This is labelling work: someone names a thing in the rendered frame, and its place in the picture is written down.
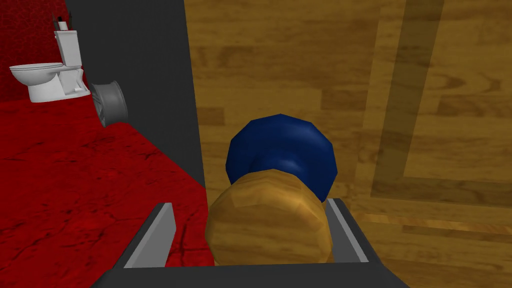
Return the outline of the wooden door leaf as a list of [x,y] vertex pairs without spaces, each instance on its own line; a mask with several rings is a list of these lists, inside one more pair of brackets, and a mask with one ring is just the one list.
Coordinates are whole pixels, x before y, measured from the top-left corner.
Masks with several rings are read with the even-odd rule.
[[184,0],[207,201],[286,114],[410,288],[512,288],[512,0]]

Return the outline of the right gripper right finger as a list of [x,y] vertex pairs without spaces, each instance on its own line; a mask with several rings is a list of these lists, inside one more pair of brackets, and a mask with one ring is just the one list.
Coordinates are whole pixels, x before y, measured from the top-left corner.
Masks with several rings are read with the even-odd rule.
[[340,198],[328,198],[325,203],[334,261],[336,263],[381,264],[379,256],[345,203]]

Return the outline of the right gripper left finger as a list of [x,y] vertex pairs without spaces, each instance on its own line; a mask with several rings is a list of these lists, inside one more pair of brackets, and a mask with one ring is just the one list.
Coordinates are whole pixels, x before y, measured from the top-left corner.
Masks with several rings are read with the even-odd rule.
[[172,204],[158,203],[113,267],[115,269],[164,267],[175,233],[176,221]]

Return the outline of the grey round door knob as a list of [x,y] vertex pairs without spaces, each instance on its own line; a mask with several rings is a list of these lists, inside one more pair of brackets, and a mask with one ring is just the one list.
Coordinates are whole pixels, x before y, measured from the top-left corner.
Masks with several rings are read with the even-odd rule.
[[129,122],[126,101],[118,82],[90,84],[89,89],[95,112],[104,128],[115,123]]

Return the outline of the white toilet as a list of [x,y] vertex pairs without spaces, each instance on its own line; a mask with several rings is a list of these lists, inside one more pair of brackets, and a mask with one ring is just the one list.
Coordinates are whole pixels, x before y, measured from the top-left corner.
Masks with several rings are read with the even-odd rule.
[[78,34],[72,28],[72,16],[68,15],[68,21],[61,16],[53,17],[52,22],[61,62],[9,67],[14,78],[27,87],[32,103],[75,99],[91,94],[83,80]]

